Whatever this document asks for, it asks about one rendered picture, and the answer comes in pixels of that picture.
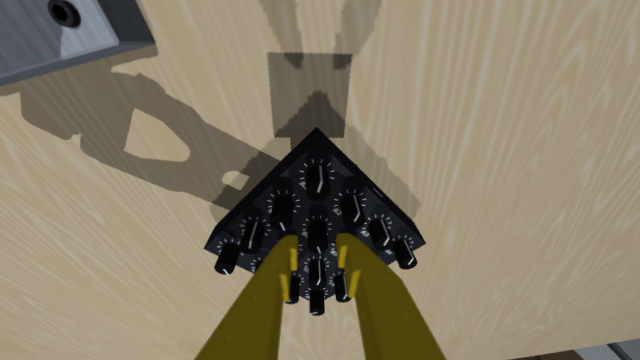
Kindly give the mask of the black knob box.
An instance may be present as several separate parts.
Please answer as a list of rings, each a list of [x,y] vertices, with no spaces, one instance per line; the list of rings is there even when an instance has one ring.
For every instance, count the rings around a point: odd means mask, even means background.
[[[284,303],[303,297],[320,316],[327,298],[352,299],[338,267],[338,233],[404,270],[417,265],[413,251],[426,244],[415,223],[315,127],[214,227],[204,249],[219,256],[216,272],[230,275],[237,265],[254,274],[284,236],[297,235],[297,270]]]

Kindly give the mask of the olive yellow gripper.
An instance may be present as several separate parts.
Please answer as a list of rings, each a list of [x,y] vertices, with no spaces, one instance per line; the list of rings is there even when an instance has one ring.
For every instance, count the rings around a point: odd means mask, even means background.
[[[337,234],[336,247],[365,360],[447,360],[402,279],[349,233]],[[297,262],[298,236],[284,236],[194,360],[278,360],[283,302]]]

